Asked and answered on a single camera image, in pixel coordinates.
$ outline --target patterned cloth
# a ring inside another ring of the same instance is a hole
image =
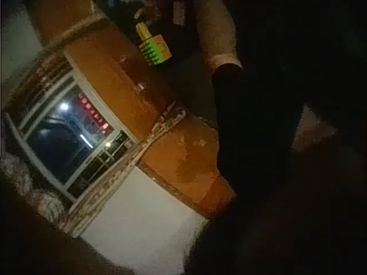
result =
[[[58,196],[53,192],[33,189],[33,182],[27,165],[14,156],[4,151],[0,160],[0,169],[10,179],[17,193],[33,206],[36,211],[49,222],[59,224],[65,208]]]

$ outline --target light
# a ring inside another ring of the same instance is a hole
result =
[[[67,103],[61,103],[60,109],[63,111],[67,111],[69,109],[69,105]]]
[[[89,141],[87,141],[87,139],[83,136],[83,135],[80,135],[80,137],[84,140],[84,142],[91,148],[93,148],[92,144],[89,143]]]

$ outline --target person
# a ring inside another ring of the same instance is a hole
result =
[[[341,136],[365,123],[366,60],[345,42],[353,28],[343,28],[344,6],[334,2],[196,1],[217,107],[217,166],[236,197],[196,239],[186,275],[366,269],[365,184],[324,176],[302,185],[288,176],[305,104]],[[332,174],[310,167],[304,179]]]

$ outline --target dark clothing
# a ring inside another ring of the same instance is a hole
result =
[[[344,43],[326,1],[265,2],[228,1],[245,71],[226,64],[212,76],[218,168],[253,202],[284,181],[303,105],[350,132],[365,119],[367,88],[366,63]]]

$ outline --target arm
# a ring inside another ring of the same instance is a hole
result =
[[[278,70],[243,72],[235,27],[222,0],[199,0],[197,10],[204,56],[213,72],[218,169],[238,195],[257,203],[284,181],[302,101]]]
[[[223,1],[197,0],[196,10],[200,43],[212,72],[227,63],[242,68],[236,54],[236,27]]]

